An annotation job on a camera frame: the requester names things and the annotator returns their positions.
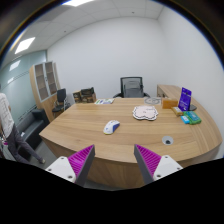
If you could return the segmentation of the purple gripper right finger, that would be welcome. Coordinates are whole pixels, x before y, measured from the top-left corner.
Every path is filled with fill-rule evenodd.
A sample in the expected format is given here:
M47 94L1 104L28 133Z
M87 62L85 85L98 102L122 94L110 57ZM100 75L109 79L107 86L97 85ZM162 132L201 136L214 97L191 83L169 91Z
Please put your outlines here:
M168 176L182 169L169 155L160 156L138 144L134 145L134 155L145 184Z

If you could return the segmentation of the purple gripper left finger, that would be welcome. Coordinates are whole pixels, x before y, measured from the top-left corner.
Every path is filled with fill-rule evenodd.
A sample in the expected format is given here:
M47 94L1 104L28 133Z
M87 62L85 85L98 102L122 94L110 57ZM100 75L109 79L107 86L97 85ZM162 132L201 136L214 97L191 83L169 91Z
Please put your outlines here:
M46 171L65 180L84 186L95 157L95 146L90 145L69 157L60 156Z

